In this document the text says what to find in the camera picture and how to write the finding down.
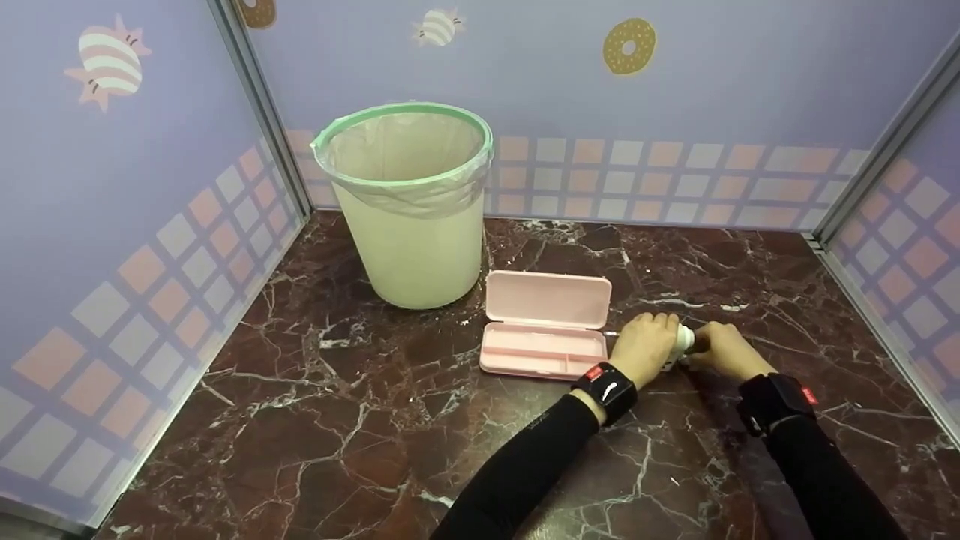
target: marble table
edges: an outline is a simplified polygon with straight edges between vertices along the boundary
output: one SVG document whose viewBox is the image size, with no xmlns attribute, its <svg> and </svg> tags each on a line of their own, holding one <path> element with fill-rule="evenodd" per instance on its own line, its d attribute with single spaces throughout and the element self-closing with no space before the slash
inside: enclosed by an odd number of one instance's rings
<svg viewBox="0 0 960 540">
<path fill-rule="evenodd" d="M 605 276 L 644 310 L 735 323 L 911 537 L 960 538 L 960 454 L 793 233 L 486 222 L 488 268 Z M 477 366 L 483 281 L 449 307 L 374 294 L 318 212 L 119 501 L 104 539 L 426 538 L 470 475 L 565 392 Z M 524 538 L 808 538 L 732 385 L 675 371 L 594 437 Z"/>
</svg>

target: purple wall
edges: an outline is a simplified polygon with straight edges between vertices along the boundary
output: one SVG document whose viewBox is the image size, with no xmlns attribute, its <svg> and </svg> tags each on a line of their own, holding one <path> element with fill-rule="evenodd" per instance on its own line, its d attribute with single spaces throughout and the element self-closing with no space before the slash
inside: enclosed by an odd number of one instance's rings
<svg viewBox="0 0 960 540">
<path fill-rule="evenodd" d="M 204 2 L 19 3 L 0 34 L 0 495 L 96 525 L 298 217 Z"/>
<path fill-rule="evenodd" d="M 630 17 L 656 48 L 616 75 Z M 490 214 L 810 230 L 958 27 L 954 0 L 358 0 L 277 2 L 252 35 L 289 129 L 411 99 L 486 118 Z"/>
<path fill-rule="evenodd" d="M 960 87 L 841 232 L 835 253 L 960 424 Z"/>
</svg>

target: black wristband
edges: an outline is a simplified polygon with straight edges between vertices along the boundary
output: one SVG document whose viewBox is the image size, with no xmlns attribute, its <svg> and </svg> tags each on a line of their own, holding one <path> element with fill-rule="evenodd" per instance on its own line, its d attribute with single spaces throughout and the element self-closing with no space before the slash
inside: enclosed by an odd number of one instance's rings
<svg viewBox="0 0 960 540">
<path fill-rule="evenodd" d="M 769 434 L 776 422 L 790 416 L 817 419 L 813 411 L 816 398 L 800 382 L 781 373 L 757 375 L 740 384 L 743 400 L 736 411 L 753 436 Z"/>
<path fill-rule="evenodd" d="M 607 413 L 604 426 L 619 420 L 636 404 L 636 386 L 608 362 L 600 362 L 577 379 L 571 388 L 587 392 Z"/>
</svg>

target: hand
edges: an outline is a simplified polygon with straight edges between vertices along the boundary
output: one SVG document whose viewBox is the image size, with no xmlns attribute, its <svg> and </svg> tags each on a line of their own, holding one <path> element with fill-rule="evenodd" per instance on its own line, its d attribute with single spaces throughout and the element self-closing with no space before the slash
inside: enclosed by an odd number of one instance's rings
<svg viewBox="0 0 960 540">
<path fill-rule="evenodd" d="M 641 313 L 624 325 L 613 346 L 610 364 L 639 389 L 660 372 L 677 342 L 680 318 L 676 314 Z"/>
<path fill-rule="evenodd" d="M 757 375 L 777 372 L 747 343 L 734 325 L 710 321 L 693 334 L 696 349 L 703 351 L 688 356 L 694 364 L 712 367 L 733 377 L 737 383 Z"/>
</svg>

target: green trash can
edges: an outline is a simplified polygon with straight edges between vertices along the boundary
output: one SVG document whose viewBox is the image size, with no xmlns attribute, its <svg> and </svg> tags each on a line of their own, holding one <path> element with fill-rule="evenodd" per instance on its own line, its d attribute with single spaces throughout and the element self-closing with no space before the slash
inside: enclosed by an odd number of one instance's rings
<svg viewBox="0 0 960 540">
<path fill-rule="evenodd" d="M 381 298 L 426 309 L 473 287 L 493 158 L 483 119 L 439 103 L 385 105 L 335 120 L 310 147 Z"/>
</svg>

